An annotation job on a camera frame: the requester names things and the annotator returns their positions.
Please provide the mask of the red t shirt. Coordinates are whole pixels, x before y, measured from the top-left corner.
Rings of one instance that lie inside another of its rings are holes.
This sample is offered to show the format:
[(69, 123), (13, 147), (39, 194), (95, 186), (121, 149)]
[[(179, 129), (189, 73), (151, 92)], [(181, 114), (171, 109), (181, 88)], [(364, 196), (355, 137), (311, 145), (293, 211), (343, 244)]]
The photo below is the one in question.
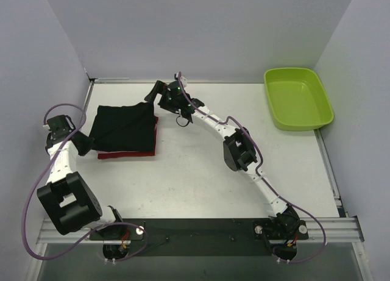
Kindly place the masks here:
[(151, 151), (115, 151), (105, 152), (97, 151), (98, 160), (116, 159), (116, 158), (127, 158), (127, 157), (153, 157), (156, 154), (157, 145), (157, 126), (159, 117), (155, 116), (155, 127), (154, 127), (154, 148)]

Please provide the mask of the black t shirt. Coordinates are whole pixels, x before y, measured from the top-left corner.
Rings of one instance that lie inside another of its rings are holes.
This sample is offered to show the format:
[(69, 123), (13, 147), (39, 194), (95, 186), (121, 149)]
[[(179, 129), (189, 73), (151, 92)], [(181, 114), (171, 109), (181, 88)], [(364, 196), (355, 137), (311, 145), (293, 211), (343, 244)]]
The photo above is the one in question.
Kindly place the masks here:
[(94, 150), (102, 152), (151, 152), (155, 149), (154, 106), (140, 102), (132, 106), (100, 105), (90, 137)]

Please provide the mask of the green plastic tray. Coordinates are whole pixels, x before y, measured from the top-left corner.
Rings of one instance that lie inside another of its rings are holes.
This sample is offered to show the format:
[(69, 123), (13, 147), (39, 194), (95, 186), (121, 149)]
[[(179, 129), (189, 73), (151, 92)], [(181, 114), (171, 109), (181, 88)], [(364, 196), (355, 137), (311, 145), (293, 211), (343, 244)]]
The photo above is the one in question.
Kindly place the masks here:
[(319, 76), (308, 68), (269, 69), (264, 86), (272, 120), (280, 130), (315, 130), (334, 119)]

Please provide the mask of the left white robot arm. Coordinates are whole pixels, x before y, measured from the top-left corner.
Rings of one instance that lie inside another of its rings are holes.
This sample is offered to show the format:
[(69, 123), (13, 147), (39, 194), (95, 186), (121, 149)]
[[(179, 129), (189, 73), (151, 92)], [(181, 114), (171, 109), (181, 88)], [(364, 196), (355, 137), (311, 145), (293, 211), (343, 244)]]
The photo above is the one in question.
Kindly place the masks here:
[(46, 185), (37, 196), (57, 231), (66, 235), (83, 228), (102, 226), (111, 239), (123, 236), (125, 224), (117, 209), (101, 207), (97, 197), (76, 171), (78, 156), (86, 155), (93, 147), (93, 139), (76, 131), (71, 118), (59, 115), (48, 119), (49, 134), (46, 151), (52, 161)]

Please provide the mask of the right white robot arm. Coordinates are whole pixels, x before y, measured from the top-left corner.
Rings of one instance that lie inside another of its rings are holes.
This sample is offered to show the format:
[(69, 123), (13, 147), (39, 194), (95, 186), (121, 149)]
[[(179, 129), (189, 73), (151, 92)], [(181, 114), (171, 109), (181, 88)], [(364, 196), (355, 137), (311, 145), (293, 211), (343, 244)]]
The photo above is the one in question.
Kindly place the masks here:
[(156, 81), (151, 92), (144, 98), (150, 104), (160, 95), (160, 108), (178, 114), (189, 123), (197, 123), (213, 132), (222, 140), (223, 158), (225, 164), (234, 172), (241, 172), (253, 182), (262, 194), (264, 208), (281, 233), (294, 234), (300, 224), (299, 216), (294, 208), (281, 198), (277, 191), (268, 183), (260, 166), (263, 157), (255, 146), (248, 131), (239, 123), (231, 125), (234, 119), (221, 120), (202, 101), (191, 98), (185, 92), (186, 80), (178, 80), (166, 84)]

